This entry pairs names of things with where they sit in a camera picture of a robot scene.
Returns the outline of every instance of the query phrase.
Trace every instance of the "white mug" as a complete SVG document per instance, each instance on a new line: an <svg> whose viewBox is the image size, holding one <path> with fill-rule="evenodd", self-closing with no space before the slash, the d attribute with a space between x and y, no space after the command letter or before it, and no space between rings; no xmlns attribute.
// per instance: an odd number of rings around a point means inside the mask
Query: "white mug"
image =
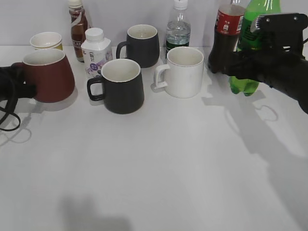
<svg viewBox="0 0 308 231"><path fill-rule="evenodd" d="M154 89L165 91L176 98L187 99L201 90L204 56L192 47L176 47L167 54L167 64L160 65L154 72ZM165 71L164 81L159 82Z"/></svg>

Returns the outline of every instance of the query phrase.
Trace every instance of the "black mug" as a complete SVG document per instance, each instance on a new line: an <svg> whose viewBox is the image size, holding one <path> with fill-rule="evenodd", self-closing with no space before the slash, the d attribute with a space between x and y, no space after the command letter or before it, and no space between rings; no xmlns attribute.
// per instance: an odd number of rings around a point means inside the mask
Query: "black mug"
<svg viewBox="0 0 308 231"><path fill-rule="evenodd" d="M88 95L92 101L103 100L105 107L117 114L137 111L143 105L144 92L141 68L133 60L116 59L102 67L101 77L87 82ZM103 93L92 95L91 85L101 83Z"/></svg>
<svg viewBox="0 0 308 231"><path fill-rule="evenodd" d="M119 43L116 58L126 46L127 58L136 61L141 68L153 66L159 58L158 32L151 25L135 25L128 29L125 42Z"/></svg>

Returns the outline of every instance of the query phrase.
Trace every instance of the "robotic hand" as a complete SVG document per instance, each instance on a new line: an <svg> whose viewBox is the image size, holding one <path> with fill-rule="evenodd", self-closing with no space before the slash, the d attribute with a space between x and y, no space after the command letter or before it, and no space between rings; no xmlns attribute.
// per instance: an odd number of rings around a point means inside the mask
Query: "robotic hand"
<svg viewBox="0 0 308 231"><path fill-rule="evenodd" d="M19 98L33 98L36 86L25 84L23 68L17 64L0 67L0 101L7 101L5 107L0 107L0 125L12 115L17 118L18 125L12 129L0 127L0 131L14 131L19 128L21 120L14 113Z"/></svg>
<svg viewBox="0 0 308 231"><path fill-rule="evenodd" d="M263 33L263 47L229 54L223 73L263 82L299 102L308 114L308 61L303 56L303 30L308 17L299 13L259 16L251 32Z"/></svg>

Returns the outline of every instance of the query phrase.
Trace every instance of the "plastic bottle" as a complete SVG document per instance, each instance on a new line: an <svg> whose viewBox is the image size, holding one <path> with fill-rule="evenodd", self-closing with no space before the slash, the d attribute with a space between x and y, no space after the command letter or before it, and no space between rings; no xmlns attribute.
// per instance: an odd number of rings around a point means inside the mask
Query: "plastic bottle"
<svg viewBox="0 0 308 231"><path fill-rule="evenodd" d="M224 73L230 61L228 54L236 48L241 32L245 8L239 5L239 0L236 4L233 1L231 4L220 5L218 9L214 44L207 63L212 73Z"/></svg>
<svg viewBox="0 0 308 231"><path fill-rule="evenodd" d="M111 40L104 37L100 28L86 30L86 40L81 45L88 77L100 77L102 66L112 60Z"/></svg>
<svg viewBox="0 0 308 231"><path fill-rule="evenodd" d="M166 56L174 47L189 46L191 24L186 15L188 0L174 0L167 24Z"/></svg>
<svg viewBox="0 0 308 231"><path fill-rule="evenodd" d="M237 50L260 49L262 46L262 34L252 34L250 32L251 23L261 14L279 12L281 12L280 0L251 0L244 14ZM249 79L237 79L235 76L230 77L229 82L234 94L242 91L245 96L252 95L259 86L259 82Z"/></svg>
<svg viewBox="0 0 308 231"><path fill-rule="evenodd" d="M68 0L71 15L71 36L78 61L83 62L81 44L86 40L85 32L89 25L81 0Z"/></svg>

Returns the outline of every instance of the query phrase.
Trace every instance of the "red mug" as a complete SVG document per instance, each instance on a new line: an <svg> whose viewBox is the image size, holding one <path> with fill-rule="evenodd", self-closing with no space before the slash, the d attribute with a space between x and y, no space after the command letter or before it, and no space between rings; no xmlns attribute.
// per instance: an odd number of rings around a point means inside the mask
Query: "red mug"
<svg viewBox="0 0 308 231"><path fill-rule="evenodd" d="M34 51L23 58L26 84L36 85L39 102L55 103L69 97L75 88L66 54L59 49Z"/></svg>

